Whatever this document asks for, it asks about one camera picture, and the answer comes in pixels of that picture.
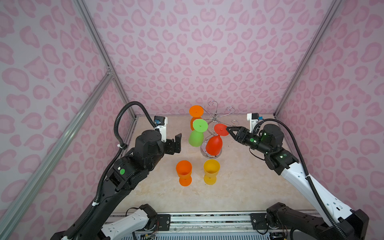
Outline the yellow plastic wine glass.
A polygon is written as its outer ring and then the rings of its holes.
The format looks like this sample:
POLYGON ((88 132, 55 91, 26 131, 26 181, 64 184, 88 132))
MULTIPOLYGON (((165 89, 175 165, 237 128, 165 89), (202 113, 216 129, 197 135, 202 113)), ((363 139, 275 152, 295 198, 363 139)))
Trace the yellow plastic wine glass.
POLYGON ((204 182, 207 185, 214 185, 220 171, 220 163, 216 160, 208 160, 204 163, 204 182))

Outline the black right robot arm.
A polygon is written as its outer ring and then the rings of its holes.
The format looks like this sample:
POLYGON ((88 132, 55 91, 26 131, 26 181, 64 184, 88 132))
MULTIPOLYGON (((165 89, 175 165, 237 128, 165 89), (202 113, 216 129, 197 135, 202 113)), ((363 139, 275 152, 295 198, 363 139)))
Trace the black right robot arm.
POLYGON ((291 233, 300 231, 317 240, 363 240, 366 237, 369 217, 363 210, 353 210, 344 204, 308 172, 302 156, 296 158, 283 148, 284 133, 277 120, 260 129, 227 127, 238 143, 264 155, 268 168, 291 183, 316 209, 319 217, 293 210, 276 203, 266 210, 266 226, 271 229, 288 228, 291 233))

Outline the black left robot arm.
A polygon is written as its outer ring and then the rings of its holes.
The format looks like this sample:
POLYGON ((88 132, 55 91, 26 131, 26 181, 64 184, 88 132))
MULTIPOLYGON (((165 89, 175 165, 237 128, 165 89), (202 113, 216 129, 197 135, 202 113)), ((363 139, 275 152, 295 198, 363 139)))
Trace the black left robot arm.
POLYGON ((136 138, 135 146, 112 162, 101 177, 101 189, 95 198, 66 231, 55 233, 53 240, 120 240, 137 230, 154 231, 159 227, 156 211, 148 204, 140 206, 133 216, 106 224, 111 213, 135 187, 144 180, 164 155, 181 152, 181 138, 167 139, 168 119, 156 116, 157 127, 136 138))

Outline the red plastic wine glass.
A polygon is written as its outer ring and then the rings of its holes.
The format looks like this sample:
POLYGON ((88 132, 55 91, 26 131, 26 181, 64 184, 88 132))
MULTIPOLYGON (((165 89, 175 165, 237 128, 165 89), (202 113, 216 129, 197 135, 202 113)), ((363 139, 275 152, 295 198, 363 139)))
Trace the red plastic wine glass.
POLYGON ((216 135, 209 139, 206 145, 206 152, 211 156, 218 156, 223 147, 222 137, 227 136, 227 126, 224 124, 216 124, 214 127, 216 135))

